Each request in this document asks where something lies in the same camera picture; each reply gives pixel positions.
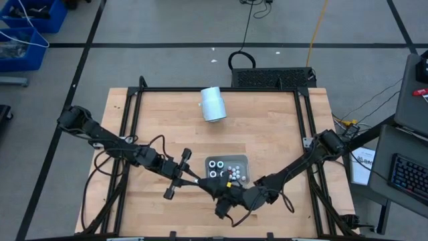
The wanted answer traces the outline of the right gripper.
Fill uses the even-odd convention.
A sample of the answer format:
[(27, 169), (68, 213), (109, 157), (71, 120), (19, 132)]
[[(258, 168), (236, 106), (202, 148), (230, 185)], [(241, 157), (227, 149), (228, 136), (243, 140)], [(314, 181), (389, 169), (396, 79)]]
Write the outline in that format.
[(247, 191), (242, 185), (234, 185), (227, 187), (227, 177), (208, 177), (198, 180), (198, 186), (203, 188), (213, 200), (217, 200), (215, 204), (215, 215), (224, 219), (231, 208), (242, 206), (246, 210), (249, 209), (249, 202), (244, 198), (244, 193)]

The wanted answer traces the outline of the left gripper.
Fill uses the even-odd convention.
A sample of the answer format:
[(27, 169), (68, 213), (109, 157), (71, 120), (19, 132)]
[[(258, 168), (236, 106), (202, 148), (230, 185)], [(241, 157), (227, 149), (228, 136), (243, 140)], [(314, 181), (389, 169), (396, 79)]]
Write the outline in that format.
[[(190, 169), (188, 160), (191, 157), (191, 150), (185, 148), (181, 155), (181, 161), (175, 163), (174, 161), (167, 161), (163, 166), (163, 172), (166, 174), (166, 177), (171, 180), (171, 184), (166, 189), (163, 197), (165, 199), (171, 200), (174, 197), (175, 189), (180, 188), (185, 185), (198, 186), (198, 180), (200, 177)], [(183, 172), (189, 174), (191, 177), (194, 177), (195, 181), (188, 181), (182, 179)]]

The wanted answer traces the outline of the grey plastic bin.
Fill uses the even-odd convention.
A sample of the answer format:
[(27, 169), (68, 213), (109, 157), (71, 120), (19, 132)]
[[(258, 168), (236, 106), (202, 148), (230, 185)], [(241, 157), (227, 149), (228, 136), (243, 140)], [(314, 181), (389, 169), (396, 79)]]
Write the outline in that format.
[[(222, 161), (224, 162), (224, 168), (222, 170), (217, 170), (216, 168), (214, 169), (210, 169), (208, 167), (208, 163), (213, 160), (215, 162), (218, 161)], [(205, 160), (205, 173), (206, 176), (209, 177), (209, 172), (210, 171), (216, 171), (218, 173), (218, 177), (219, 176), (219, 172), (223, 171), (223, 170), (227, 170), (227, 168), (231, 166), (232, 168), (235, 168), (236, 166), (240, 166), (240, 177), (242, 176), (246, 176), (246, 181), (241, 181), (240, 179), (237, 181), (232, 181), (232, 179), (228, 180), (230, 182), (232, 182), (234, 185), (242, 185), (244, 187), (246, 187), (247, 185), (250, 184), (250, 172), (249, 172), (249, 163), (248, 163), (248, 158), (245, 155), (223, 155), (223, 156), (210, 156), (208, 158), (206, 158)]]

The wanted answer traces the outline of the white cylinder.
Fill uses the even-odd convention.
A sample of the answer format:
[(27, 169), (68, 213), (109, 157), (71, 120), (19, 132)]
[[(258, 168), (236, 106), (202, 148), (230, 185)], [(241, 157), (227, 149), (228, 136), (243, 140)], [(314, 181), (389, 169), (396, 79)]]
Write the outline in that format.
[(207, 122), (212, 123), (227, 117), (225, 101), (218, 86), (202, 89), (199, 106)]

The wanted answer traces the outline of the black computer case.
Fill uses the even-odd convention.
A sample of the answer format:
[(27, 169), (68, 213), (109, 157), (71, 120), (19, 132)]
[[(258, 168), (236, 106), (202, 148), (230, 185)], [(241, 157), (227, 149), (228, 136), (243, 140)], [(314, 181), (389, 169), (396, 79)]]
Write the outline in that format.
[(232, 70), (232, 87), (242, 88), (316, 88), (312, 68), (236, 68)]

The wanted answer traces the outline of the white printed paper sheet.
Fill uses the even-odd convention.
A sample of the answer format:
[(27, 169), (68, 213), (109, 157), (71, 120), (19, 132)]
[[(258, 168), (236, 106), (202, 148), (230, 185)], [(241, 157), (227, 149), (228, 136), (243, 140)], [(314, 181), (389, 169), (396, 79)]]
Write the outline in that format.
[(351, 182), (358, 185), (367, 185), (370, 171), (374, 162), (375, 151), (360, 147), (355, 149), (351, 156)]

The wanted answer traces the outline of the grey desk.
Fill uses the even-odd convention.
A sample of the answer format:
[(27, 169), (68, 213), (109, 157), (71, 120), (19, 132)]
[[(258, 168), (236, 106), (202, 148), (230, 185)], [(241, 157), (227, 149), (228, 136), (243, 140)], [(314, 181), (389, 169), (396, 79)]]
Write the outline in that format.
[(395, 122), (428, 138), (428, 102), (422, 96), (413, 96), (415, 90), (428, 88), (428, 84), (416, 79), (416, 65), (421, 60), (422, 57), (417, 54), (407, 56)]
[(395, 153), (428, 165), (428, 140), (395, 127), (382, 126), (368, 186), (392, 202), (428, 218), (428, 206), (388, 185), (387, 179)]

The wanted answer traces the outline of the black backlit keyboard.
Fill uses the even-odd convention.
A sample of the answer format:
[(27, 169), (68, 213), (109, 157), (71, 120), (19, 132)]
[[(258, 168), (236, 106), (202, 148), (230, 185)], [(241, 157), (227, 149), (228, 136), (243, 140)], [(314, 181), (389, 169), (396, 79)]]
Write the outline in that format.
[(428, 206), (428, 164), (394, 153), (388, 184)]

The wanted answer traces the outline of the blue storage bin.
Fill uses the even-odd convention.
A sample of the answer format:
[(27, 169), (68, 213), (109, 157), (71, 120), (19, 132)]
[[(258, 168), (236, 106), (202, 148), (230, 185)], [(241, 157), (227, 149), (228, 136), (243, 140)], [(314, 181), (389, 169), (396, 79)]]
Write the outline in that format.
[(36, 29), (0, 29), (0, 72), (38, 70), (48, 43)]
[(40, 33), (57, 33), (67, 13), (62, 0), (7, 0), (0, 20), (10, 28), (33, 26)]

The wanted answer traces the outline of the grey bar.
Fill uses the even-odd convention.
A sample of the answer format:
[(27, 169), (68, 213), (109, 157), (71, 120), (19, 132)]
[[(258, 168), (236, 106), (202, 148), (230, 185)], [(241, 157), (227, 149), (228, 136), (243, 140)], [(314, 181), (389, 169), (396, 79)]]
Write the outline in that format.
[(0, 85), (15, 85), (15, 86), (28, 86), (29, 81), (27, 78), (0, 76)]

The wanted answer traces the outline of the black device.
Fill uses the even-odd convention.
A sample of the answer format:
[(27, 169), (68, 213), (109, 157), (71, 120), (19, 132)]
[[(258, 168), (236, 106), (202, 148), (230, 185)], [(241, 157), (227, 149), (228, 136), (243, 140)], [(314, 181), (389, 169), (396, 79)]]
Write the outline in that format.
[(421, 54), (421, 60), (417, 63), (416, 80), (428, 84), (428, 50)]

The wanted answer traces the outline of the black aluminium table frame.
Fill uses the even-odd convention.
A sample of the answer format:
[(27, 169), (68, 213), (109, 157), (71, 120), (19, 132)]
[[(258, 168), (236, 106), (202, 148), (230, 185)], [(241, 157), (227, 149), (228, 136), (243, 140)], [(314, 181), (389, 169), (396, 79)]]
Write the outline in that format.
[(172, 147), (183, 144), (192, 149), (198, 165), (202, 154), (212, 156), (222, 150), (249, 156), (252, 181), (261, 166), (282, 163), (280, 155), (257, 159), (250, 149), (250, 137), (264, 134), (278, 136), (269, 140), (266, 149), (293, 147), (306, 151), (306, 131), (314, 130), (312, 111), (302, 113), (310, 104), (306, 88), (149, 88), (144, 80), (139, 86), (113, 88), (108, 95), (102, 124), (121, 137), (143, 141), (148, 132), (160, 129)]

